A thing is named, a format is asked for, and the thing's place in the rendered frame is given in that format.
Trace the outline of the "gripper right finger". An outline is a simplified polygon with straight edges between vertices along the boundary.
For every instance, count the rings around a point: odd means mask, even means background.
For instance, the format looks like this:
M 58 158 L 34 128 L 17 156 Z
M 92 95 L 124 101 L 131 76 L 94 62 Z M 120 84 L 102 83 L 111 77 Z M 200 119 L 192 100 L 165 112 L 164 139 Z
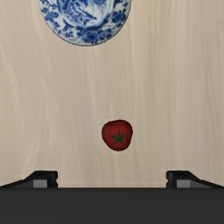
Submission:
M 222 185 L 199 179 L 190 171 L 167 171 L 167 188 L 222 188 Z

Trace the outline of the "red tomato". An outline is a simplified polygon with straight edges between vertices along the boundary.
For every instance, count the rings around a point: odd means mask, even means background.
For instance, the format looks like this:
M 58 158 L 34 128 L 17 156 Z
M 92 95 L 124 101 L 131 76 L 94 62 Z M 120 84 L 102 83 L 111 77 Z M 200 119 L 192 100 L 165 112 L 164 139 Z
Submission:
M 125 120 L 114 120 L 103 125 L 101 137 L 113 151 L 124 151 L 130 146 L 133 129 Z

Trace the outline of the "blue and white plate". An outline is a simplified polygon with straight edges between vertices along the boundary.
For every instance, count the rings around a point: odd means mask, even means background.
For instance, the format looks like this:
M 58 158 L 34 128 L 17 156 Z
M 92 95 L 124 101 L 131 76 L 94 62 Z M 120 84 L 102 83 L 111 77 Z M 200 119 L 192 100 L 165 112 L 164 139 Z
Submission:
M 131 0 L 38 0 L 54 34 L 76 46 L 97 46 L 112 39 L 130 14 Z

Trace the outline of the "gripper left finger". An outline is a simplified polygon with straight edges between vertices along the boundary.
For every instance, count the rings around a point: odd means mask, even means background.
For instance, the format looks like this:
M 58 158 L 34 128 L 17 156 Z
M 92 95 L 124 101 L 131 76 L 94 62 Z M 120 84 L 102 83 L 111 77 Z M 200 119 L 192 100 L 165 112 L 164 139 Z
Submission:
M 21 179 L 1 188 L 57 188 L 57 171 L 34 171 L 25 179 Z

